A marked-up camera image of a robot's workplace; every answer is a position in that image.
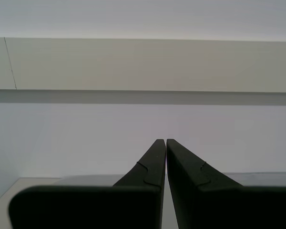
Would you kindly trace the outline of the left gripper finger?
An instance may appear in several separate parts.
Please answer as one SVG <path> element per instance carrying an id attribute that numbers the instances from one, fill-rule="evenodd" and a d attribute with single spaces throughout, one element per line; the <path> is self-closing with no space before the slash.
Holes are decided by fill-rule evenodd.
<path id="1" fill-rule="evenodd" d="M 14 229 L 159 229 L 166 146 L 156 140 L 113 186 L 33 186 L 17 193 L 8 214 Z"/>
<path id="2" fill-rule="evenodd" d="M 168 139 L 167 171 L 181 229 L 286 229 L 286 187 L 247 187 Z"/>

